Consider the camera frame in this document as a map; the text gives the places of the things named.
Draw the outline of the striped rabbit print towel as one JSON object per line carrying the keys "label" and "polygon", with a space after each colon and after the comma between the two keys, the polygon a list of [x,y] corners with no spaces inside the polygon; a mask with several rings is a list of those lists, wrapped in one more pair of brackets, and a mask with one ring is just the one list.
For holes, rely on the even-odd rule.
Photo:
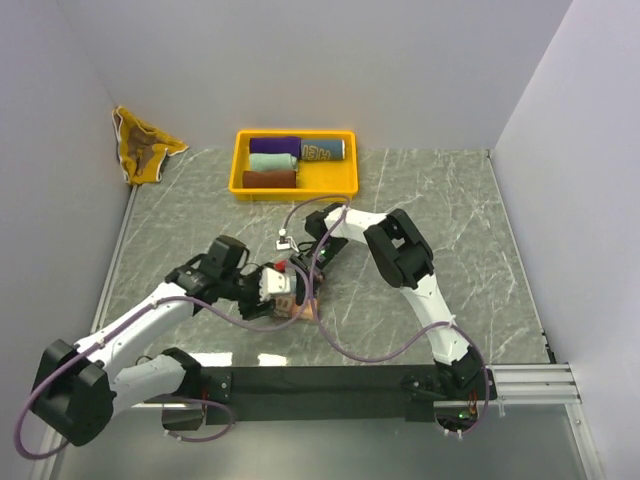
{"label": "striped rabbit print towel", "polygon": [[[281,260],[275,263],[273,266],[267,267],[274,268],[280,272],[287,272],[296,275],[294,268],[297,266],[291,264],[290,261],[287,260]],[[296,319],[299,321],[312,321],[314,317],[312,307],[317,306],[317,300],[315,296],[316,294],[314,292],[314,288],[309,282],[309,297],[307,299],[307,302],[303,306],[296,305],[295,294],[274,297],[271,300],[274,300],[276,303],[275,311],[269,317],[278,321],[291,319]]]}

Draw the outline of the yellow brown towel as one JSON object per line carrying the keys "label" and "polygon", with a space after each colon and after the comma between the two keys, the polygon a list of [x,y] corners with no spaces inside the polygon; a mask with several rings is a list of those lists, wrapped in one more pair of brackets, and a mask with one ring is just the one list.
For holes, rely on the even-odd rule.
{"label": "yellow brown towel", "polygon": [[131,186],[158,183],[166,160],[186,152],[182,140],[139,119],[123,106],[112,110],[117,158],[124,180]]}

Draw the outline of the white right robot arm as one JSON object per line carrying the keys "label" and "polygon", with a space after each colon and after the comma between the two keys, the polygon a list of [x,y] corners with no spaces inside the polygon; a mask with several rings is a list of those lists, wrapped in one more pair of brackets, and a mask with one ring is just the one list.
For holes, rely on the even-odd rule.
{"label": "white right robot arm", "polygon": [[314,239],[308,278],[317,263],[330,262],[349,242],[369,248],[382,279],[404,296],[422,327],[407,344],[428,338],[440,387],[447,398],[466,399],[471,391],[491,398],[486,362],[470,337],[456,324],[439,288],[434,253],[402,209],[372,213],[333,203],[309,214],[305,231]]}

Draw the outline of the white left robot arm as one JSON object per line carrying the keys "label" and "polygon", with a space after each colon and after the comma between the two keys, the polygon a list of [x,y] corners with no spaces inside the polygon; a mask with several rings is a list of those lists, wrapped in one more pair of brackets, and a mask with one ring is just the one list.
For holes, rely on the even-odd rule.
{"label": "white left robot arm", "polygon": [[266,263],[245,274],[249,251],[229,236],[173,269],[155,290],[125,315],[69,344],[52,343],[43,353],[29,410],[74,446],[95,439],[122,410],[161,396],[202,401],[206,381],[201,364],[172,347],[140,365],[138,353],[203,308],[225,299],[237,304],[238,324],[272,313],[277,296],[295,282]]}

